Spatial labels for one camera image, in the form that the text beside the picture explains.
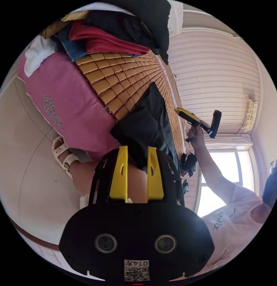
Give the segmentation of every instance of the embroidered pattern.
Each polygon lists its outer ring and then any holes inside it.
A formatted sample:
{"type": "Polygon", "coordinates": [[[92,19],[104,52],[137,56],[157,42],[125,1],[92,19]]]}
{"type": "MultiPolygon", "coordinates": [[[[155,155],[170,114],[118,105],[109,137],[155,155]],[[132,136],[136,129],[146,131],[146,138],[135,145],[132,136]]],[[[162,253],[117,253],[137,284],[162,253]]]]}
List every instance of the embroidered pattern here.
{"type": "Polygon", "coordinates": [[[51,122],[55,124],[57,127],[59,127],[60,129],[64,129],[59,117],[56,115],[56,112],[55,112],[56,107],[54,106],[51,100],[51,97],[43,96],[43,106],[44,106],[44,111],[48,114],[51,122]]]}

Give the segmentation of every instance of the window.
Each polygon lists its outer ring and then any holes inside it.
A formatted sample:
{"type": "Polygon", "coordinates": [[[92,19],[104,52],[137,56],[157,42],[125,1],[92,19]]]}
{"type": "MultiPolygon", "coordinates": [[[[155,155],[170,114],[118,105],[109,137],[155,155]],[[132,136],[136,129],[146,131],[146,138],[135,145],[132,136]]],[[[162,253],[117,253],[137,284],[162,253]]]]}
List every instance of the window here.
{"type": "MultiPolygon", "coordinates": [[[[223,176],[229,181],[254,191],[254,175],[249,152],[246,150],[210,151],[223,176]]],[[[197,214],[203,217],[223,207],[225,203],[207,186],[203,174],[197,200],[197,214]]]]}

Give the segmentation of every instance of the eyeglasses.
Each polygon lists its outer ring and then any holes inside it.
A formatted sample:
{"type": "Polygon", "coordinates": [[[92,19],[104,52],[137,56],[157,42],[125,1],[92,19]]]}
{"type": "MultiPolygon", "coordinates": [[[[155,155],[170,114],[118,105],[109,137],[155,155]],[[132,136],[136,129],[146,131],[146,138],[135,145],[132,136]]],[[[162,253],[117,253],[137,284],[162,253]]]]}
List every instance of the eyeglasses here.
{"type": "Polygon", "coordinates": [[[270,164],[270,175],[273,175],[277,171],[276,161],[272,161],[270,164]]]}
{"type": "Polygon", "coordinates": [[[276,174],[276,179],[277,179],[277,163],[276,161],[272,161],[270,164],[270,175],[276,174]]]}

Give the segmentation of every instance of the bamboo mat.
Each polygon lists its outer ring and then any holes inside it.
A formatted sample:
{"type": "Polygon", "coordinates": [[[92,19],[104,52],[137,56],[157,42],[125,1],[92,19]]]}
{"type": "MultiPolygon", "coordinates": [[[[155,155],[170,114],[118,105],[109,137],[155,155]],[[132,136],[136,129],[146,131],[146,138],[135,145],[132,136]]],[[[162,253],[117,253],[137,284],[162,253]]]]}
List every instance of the bamboo mat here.
{"type": "Polygon", "coordinates": [[[174,111],[176,105],[171,87],[156,55],[150,52],[131,57],[99,53],[85,56],[75,63],[106,109],[117,120],[127,116],[149,85],[155,82],[165,100],[175,148],[181,158],[183,139],[179,117],[174,111]]]}

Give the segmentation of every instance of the camera lens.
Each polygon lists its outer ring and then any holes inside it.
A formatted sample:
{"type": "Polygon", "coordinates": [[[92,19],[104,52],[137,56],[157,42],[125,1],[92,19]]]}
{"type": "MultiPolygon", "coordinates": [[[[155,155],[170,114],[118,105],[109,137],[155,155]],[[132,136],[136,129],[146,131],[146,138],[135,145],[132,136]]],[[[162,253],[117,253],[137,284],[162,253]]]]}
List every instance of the camera lens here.
{"type": "Polygon", "coordinates": [[[117,248],[117,241],[112,235],[104,233],[96,237],[95,246],[102,253],[111,253],[117,248]]]}
{"type": "Polygon", "coordinates": [[[176,239],[168,234],[161,235],[156,239],[154,247],[159,253],[171,253],[176,248],[176,239]]]}

